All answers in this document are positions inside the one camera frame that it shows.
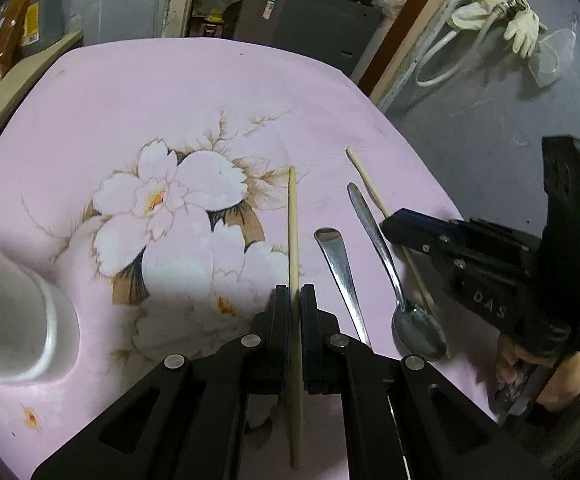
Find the person's right hand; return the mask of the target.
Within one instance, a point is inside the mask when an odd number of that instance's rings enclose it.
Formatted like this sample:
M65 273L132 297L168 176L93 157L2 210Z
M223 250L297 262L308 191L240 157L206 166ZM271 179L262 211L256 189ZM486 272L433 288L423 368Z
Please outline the person's right hand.
M510 337L497 341L496 386L501 389L520 381L521 367L532 365L539 373L541 390L536 400L548 411L562 411L580 395L580 352L570 356L535 356Z

